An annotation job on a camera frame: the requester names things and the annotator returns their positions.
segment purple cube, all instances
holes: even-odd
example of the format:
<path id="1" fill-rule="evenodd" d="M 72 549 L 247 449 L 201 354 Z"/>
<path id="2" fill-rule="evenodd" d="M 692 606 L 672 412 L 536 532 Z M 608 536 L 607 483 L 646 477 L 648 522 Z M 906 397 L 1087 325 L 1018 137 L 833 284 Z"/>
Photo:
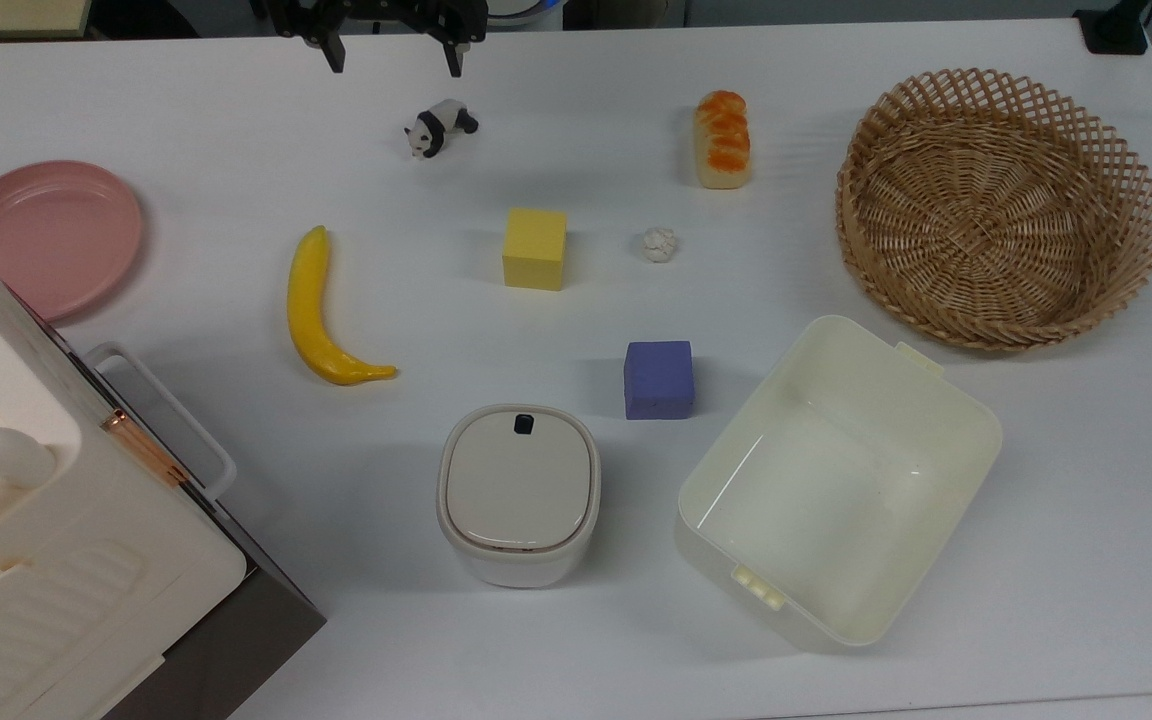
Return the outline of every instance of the purple cube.
<path id="1" fill-rule="evenodd" d="M 682 420 L 696 402 L 691 343 L 631 342 L 626 351 L 626 418 Z"/>

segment woven basket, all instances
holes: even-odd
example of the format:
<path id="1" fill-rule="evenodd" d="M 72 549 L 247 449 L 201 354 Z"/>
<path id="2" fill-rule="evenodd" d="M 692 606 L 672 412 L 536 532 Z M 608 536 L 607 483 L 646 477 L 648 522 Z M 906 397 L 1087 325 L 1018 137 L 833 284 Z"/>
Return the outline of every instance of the woven basket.
<path id="1" fill-rule="evenodd" d="M 941 70 L 882 96 L 838 173 L 842 258 L 947 343 L 1087 332 L 1152 273 L 1152 179 L 1114 128 L 1030 78 Z"/>

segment toy panda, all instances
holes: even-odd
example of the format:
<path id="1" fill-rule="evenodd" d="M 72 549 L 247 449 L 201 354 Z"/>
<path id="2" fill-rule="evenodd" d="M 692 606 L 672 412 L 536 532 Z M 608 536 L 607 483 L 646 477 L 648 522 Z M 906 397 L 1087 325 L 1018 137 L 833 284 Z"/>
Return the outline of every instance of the toy panda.
<path id="1" fill-rule="evenodd" d="M 416 124 L 403 128 L 403 132 L 407 132 L 408 145 L 412 146 L 412 156 L 433 158 L 433 156 L 438 156 L 439 150 L 444 149 L 447 132 L 453 131 L 453 129 L 475 132 L 479 129 L 479 122 L 471 118 L 470 111 L 465 108 L 465 103 L 442 100 L 433 108 L 416 115 Z"/>

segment basket rim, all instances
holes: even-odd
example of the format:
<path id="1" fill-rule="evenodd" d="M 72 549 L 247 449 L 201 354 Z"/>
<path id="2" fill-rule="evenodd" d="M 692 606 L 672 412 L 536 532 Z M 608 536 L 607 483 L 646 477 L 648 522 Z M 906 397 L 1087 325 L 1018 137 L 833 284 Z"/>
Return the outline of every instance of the basket rim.
<path id="1" fill-rule="evenodd" d="M 1074 118 L 1076 123 L 1070 126 L 1078 129 L 1076 141 L 1069 137 L 1059 136 L 1059 131 L 1064 120 L 1048 115 L 1043 122 L 1029 115 L 1015 113 L 1000 113 L 993 105 L 986 109 L 980 108 L 980 103 L 972 108 L 962 109 L 961 114 L 952 113 L 955 118 L 927 119 L 927 115 L 919 115 L 918 108 L 901 100 L 904 92 L 905 99 L 922 96 L 929 99 L 933 88 L 940 88 L 941 96 L 937 100 L 945 100 L 945 88 L 937 83 L 950 83 L 950 94 L 958 97 L 970 96 L 973 100 L 992 101 L 995 93 L 1002 92 L 1007 88 L 1015 91 L 1020 88 L 1021 99 L 1025 97 L 1041 97 L 1047 101 L 1059 104 L 1066 111 L 1062 118 Z M 980 99 L 978 92 L 984 90 L 986 96 Z M 1015 96 L 1011 96 L 1011 104 L 1016 104 Z M 946 105 L 946 108 L 965 108 L 964 104 Z M 867 228 L 864 220 L 861 220 L 861 197 L 856 195 L 856 185 L 867 179 L 864 173 L 864 162 L 861 158 L 873 159 L 877 153 L 873 146 L 881 146 L 882 138 L 892 136 L 896 129 L 908 128 L 910 118 L 918 118 L 927 127 L 937 126 L 961 126 L 963 118 L 980 120 L 984 115 L 995 120 L 991 123 L 977 123 L 979 127 L 998 128 L 1010 127 L 1020 129 L 1025 137 L 1039 141 L 1052 151 L 1062 152 L 1062 158 L 1071 160 L 1089 175 L 1089 182 L 1096 188 L 1098 195 L 1107 190 L 1114 191 L 1114 202 L 1107 202 L 1113 207 L 1115 214 L 1121 213 L 1121 205 L 1128 205 L 1130 214 L 1123 221 L 1120 236 L 1131 236 L 1128 245 L 1116 241 L 1112 243 L 1119 251 L 1115 258 L 1121 264 L 1115 266 L 1114 273 L 1108 276 L 1106 287 L 1098 290 L 1098 295 L 1092 297 L 1087 309 L 1076 318 L 1062 320 L 1061 323 L 1021 324 L 1007 323 L 1006 320 L 982 319 L 977 316 L 965 313 L 946 306 L 940 300 L 923 291 L 916 291 L 908 279 L 899 272 L 893 272 L 882 263 L 882 252 L 874 249 L 867 241 Z M 1114 149 L 1111 152 L 1102 151 L 1105 147 Z M 1105 164 L 1109 158 L 1115 162 Z M 1130 191 L 1130 199 L 1124 200 L 1124 190 Z M 1152 177 L 1149 176 L 1149 167 L 1139 161 L 1135 152 L 1129 151 L 1126 141 L 1117 136 L 1115 128 L 1112 128 L 1101 119 L 1094 118 L 1083 106 L 1074 104 L 1071 97 L 1058 94 L 1049 91 L 1041 83 L 1029 77 L 1014 77 L 1009 73 L 993 69 L 980 70 L 970 69 L 942 69 L 931 70 L 911 76 L 904 82 L 897 83 L 892 91 L 884 92 L 881 99 L 870 106 L 864 118 L 856 123 L 856 129 L 847 145 L 847 156 L 842 168 L 838 170 L 836 190 L 836 232 L 838 240 L 842 247 L 844 265 L 849 273 L 861 283 L 861 288 L 871 300 L 882 305 L 888 313 L 895 314 L 902 323 L 914 325 L 916 329 L 929 334 L 937 340 L 964 347 L 986 348 L 986 350 L 1025 350 L 1029 347 L 1044 344 L 1055 344 L 1074 338 L 1076 334 L 1091 331 L 1096 325 L 1102 323 L 1126 309 L 1128 302 L 1137 297 L 1142 287 L 1149 283 L 1149 275 L 1152 274 Z M 869 258 L 864 253 L 869 251 Z M 901 297 L 893 297 L 888 288 L 904 290 L 905 295 L 916 300 L 919 305 L 924 305 L 933 316 L 923 316 L 918 309 L 911 309 L 909 302 L 902 302 Z"/>

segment toy bread roll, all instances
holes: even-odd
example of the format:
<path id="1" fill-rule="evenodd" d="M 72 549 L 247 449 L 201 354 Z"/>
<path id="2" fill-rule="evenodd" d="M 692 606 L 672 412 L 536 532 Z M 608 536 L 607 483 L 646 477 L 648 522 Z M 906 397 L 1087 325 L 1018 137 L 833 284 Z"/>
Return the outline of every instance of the toy bread roll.
<path id="1" fill-rule="evenodd" d="M 696 177 L 714 190 L 732 190 L 749 181 L 749 123 L 745 99 L 717 90 L 705 96 L 692 115 Z"/>

